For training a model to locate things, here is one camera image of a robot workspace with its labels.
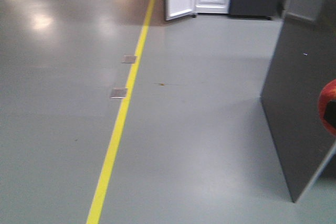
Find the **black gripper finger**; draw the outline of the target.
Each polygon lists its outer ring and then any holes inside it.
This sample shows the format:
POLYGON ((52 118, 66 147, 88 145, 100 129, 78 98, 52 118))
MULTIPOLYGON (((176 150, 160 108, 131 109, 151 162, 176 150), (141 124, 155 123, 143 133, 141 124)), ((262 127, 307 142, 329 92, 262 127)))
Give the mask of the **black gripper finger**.
POLYGON ((335 129, 335 102, 328 102, 324 111, 323 119, 328 127, 335 129))

